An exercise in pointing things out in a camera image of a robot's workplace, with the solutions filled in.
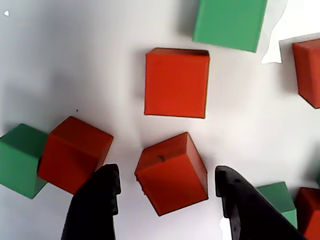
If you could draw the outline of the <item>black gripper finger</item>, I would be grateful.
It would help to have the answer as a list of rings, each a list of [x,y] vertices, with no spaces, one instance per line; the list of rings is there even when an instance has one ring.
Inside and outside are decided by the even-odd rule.
[[[113,217],[118,214],[121,193],[118,165],[106,164],[95,171],[73,195],[62,240],[114,240]]]
[[[233,240],[304,240],[250,182],[229,166],[215,168],[216,196],[229,219]]]

